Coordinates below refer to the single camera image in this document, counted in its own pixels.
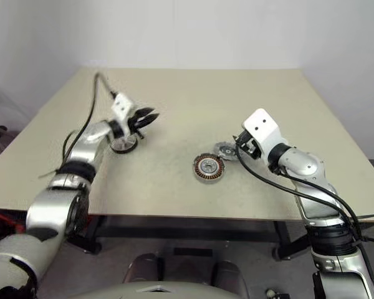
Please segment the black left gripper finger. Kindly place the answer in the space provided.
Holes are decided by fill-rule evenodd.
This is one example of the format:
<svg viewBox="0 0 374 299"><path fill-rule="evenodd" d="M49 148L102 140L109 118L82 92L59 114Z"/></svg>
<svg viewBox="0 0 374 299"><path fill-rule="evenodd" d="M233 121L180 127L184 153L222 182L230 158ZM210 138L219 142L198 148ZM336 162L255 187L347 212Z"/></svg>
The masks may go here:
<svg viewBox="0 0 374 299"><path fill-rule="evenodd" d="M142 120L142 119L145 119L145 118L155 119L155 114L152 114L152 112L154 110L155 110L154 108L150 108L150 107L139 108L135 112L135 118L137 120Z"/></svg>
<svg viewBox="0 0 374 299"><path fill-rule="evenodd" d="M155 114L155 119L142 119L142 120L138 120L138 123L137 123L137 128L144 128L148 125L150 125L151 123L153 123L158 117L159 117L159 113L152 113L152 114Z"/></svg>

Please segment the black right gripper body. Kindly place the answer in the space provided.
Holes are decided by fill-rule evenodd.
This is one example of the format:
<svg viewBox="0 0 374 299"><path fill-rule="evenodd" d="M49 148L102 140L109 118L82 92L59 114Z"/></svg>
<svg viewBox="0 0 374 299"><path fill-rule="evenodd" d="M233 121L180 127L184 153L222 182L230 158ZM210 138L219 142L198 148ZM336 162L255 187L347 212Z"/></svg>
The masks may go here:
<svg viewBox="0 0 374 299"><path fill-rule="evenodd" d="M248 156L252 159L259 159L261 157L262 151L259 147L259 143L252 137L252 135L247 131L244 130L241 134L239 134L241 137L241 143L240 144L246 144L248 147ZM241 159L241 153L238 151L237 146L235 149L235 154L238 159Z"/></svg>

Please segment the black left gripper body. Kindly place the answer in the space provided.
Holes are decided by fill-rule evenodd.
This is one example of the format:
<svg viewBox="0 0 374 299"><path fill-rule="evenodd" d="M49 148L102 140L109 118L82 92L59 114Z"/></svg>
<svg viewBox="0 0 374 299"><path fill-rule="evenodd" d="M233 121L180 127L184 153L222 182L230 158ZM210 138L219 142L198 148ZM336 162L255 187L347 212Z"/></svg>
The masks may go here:
<svg viewBox="0 0 374 299"><path fill-rule="evenodd" d="M128 128L131 135L137 135L139 139L144 139L144 135L137 128L138 116L134 114L131 118L128 119Z"/></svg>

